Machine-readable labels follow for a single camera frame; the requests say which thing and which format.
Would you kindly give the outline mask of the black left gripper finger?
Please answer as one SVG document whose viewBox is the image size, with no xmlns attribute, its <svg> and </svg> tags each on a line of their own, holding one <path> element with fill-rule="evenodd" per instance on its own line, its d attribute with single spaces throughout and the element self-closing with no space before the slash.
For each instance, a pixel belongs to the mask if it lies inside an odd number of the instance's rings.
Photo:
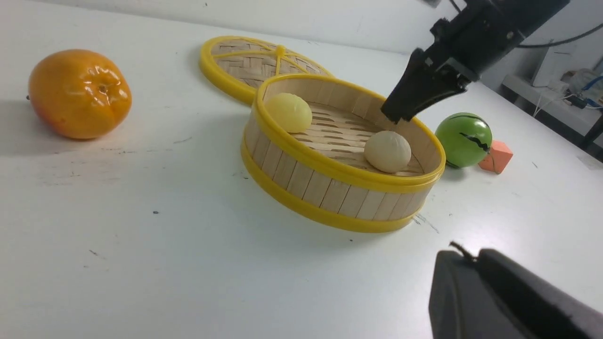
<svg viewBox="0 0 603 339">
<path fill-rule="evenodd" d="M 600 312 L 495 249 L 437 253 L 429 296 L 435 339 L 600 339 Z"/>
</svg>

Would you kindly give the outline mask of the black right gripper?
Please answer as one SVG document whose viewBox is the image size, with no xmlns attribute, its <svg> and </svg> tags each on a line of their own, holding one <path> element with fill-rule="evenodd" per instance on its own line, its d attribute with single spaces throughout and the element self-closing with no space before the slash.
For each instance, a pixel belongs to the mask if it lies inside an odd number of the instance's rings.
<svg viewBox="0 0 603 339">
<path fill-rule="evenodd" d="M 411 53 L 381 112 L 398 124 L 463 94 L 469 83 L 478 81 L 568 4 L 567 0 L 468 0 L 456 17 L 433 24 L 434 43 L 426 51 L 416 48 Z"/>
</svg>

